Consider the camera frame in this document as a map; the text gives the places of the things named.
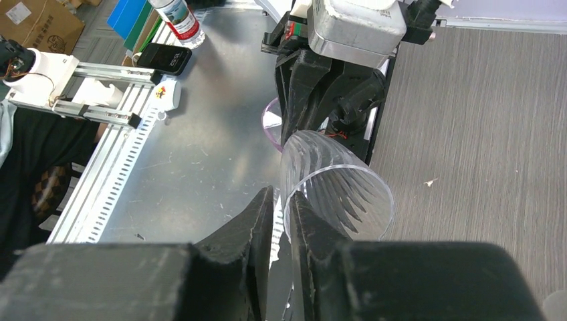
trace wooden floor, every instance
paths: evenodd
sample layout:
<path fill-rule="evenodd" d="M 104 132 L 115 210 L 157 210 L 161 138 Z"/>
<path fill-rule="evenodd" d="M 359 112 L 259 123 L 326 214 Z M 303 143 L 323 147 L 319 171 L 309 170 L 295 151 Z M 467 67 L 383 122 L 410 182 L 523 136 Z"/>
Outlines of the wooden floor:
<path fill-rule="evenodd" d="M 566 289 L 567 36 L 402 44 L 371 168 L 396 202 L 386 239 L 495 243 L 540 304 Z"/>

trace table surface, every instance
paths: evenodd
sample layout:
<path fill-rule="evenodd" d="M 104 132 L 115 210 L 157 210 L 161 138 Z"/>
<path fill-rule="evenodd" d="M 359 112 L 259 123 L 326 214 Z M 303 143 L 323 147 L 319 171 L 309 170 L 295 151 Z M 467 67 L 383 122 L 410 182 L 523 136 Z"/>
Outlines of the table surface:
<path fill-rule="evenodd" d="M 178 78 L 179 109 L 151 130 L 100 242 L 197 242 L 277 185 L 280 153 L 261 126 L 275 56 L 259 50 L 275 23 L 216 8 L 201 25 L 207 39 Z"/>
<path fill-rule="evenodd" d="M 542 303 L 567 288 L 567 36 L 435 32 L 401 45 L 378 128 L 385 239 L 503 246 Z"/>

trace smartphone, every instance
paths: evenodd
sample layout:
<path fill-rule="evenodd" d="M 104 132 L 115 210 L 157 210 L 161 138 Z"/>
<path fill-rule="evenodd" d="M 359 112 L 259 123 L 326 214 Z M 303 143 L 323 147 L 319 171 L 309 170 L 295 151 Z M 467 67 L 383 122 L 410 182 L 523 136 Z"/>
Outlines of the smartphone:
<path fill-rule="evenodd" d="M 151 68 L 164 74 L 179 76 L 193 53 L 185 47 L 148 43 L 138 58 L 138 67 Z"/>

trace plastic bottle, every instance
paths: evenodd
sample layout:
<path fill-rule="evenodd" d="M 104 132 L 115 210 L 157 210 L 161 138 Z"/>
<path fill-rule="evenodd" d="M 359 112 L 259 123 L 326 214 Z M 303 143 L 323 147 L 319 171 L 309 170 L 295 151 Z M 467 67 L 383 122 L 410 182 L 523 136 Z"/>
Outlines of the plastic bottle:
<path fill-rule="evenodd" d="M 205 32 L 185 0 L 148 0 L 184 47 L 195 49 L 205 40 Z"/>

